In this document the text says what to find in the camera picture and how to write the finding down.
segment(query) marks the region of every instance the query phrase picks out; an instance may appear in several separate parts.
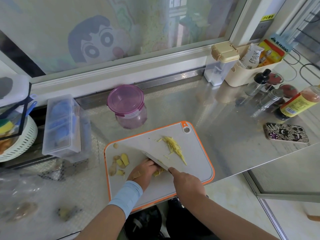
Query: light blue wristband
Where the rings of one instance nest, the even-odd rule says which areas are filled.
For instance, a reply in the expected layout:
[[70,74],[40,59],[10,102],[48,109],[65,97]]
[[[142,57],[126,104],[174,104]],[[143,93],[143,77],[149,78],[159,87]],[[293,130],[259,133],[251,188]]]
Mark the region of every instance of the light blue wristband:
[[140,185],[134,181],[126,181],[116,196],[109,202],[108,205],[118,206],[123,210],[127,219],[130,212],[143,194]]

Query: purple lid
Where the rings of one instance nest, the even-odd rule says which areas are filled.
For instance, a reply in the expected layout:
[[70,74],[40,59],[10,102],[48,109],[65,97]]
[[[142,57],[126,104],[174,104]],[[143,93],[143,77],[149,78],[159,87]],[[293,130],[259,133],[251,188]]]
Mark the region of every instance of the purple lid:
[[144,96],[140,88],[134,85],[121,85],[113,89],[107,99],[108,107],[119,115],[128,115],[141,110]]

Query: hand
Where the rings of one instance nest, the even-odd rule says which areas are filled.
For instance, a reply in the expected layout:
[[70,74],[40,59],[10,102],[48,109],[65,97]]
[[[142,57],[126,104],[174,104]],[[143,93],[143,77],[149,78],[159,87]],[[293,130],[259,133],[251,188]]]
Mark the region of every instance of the hand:
[[127,181],[136,182],[144,192],[150,184],[152,174],[159,169],[160,167],[154,161],[147,158],[132,170]]
[[197,177],[179,172],[175,168],[169,168],[169,172],[173,176],[174,187],[181,204],[190,209],[197,204],[198,197],[206,196],[206,190]]

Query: phone case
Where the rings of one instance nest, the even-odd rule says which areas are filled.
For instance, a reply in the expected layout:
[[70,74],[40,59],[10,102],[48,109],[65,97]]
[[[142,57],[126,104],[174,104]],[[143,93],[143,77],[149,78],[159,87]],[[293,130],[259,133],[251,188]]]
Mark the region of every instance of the phone case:
[[263,129],[267,139],[272,141],[309,142],[306,131],[299,125],[266,123]]

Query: person's left hand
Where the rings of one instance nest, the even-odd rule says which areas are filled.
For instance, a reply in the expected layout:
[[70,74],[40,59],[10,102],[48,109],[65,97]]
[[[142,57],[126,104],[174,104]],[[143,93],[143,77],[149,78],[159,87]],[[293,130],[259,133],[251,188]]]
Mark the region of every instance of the person's left hand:
[[152,174],[157,170],[160,170],[160,166],[147,158],[132,170],[127,181],[136,182],[144,192],[150,184]]

